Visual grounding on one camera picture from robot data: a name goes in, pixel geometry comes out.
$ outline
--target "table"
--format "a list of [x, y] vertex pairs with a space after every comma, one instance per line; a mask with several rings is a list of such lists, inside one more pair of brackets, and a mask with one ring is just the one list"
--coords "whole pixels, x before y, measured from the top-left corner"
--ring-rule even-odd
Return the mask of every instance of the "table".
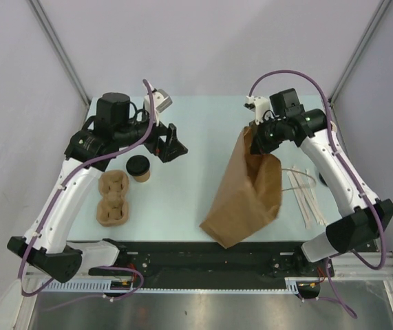
[[[88, 116], [96, 111], [93, 99]], [[132, 155], [145, 155], [151, 162], [148, 182], [130, 178], [127, 193], [129, 220], [125, 225], [105, 228], [96, 220], [101, 199], [98, 182], [92, 187], [72, 226], [71, 241], [110, 238], [119, 241], [213, 241], [199, 224], [204, 221], [221, 182], [231, 152], [241, 129], [253, 120], [254, 113], [243, 107], [244, 96], [175, 97], [161, 115], [165, 125], [177, 126], [178, 139], [188, 149], [187, 155], [163, 164], [139, 146], [113, 159], [107, 170], [123, 169]], [[318, 96], [301, 96], [305, 109], [322, 108]], [[142, 98], [133, 101], [140, 106]], [[274, 152], [283, 168], [296, 165], [318, 177], [314, 164], [293, 142], [284, 142]], [[290, 183], [283, 172], [283, 188]], [[316, 194], [328, 223], [340, 219], [330, 190], [317, 179]], [[276, 220], [245, 241], [307, 241], [324, 231], [313, 223], [305, 229], [293, 191], [283, 192], [282, 207]]]

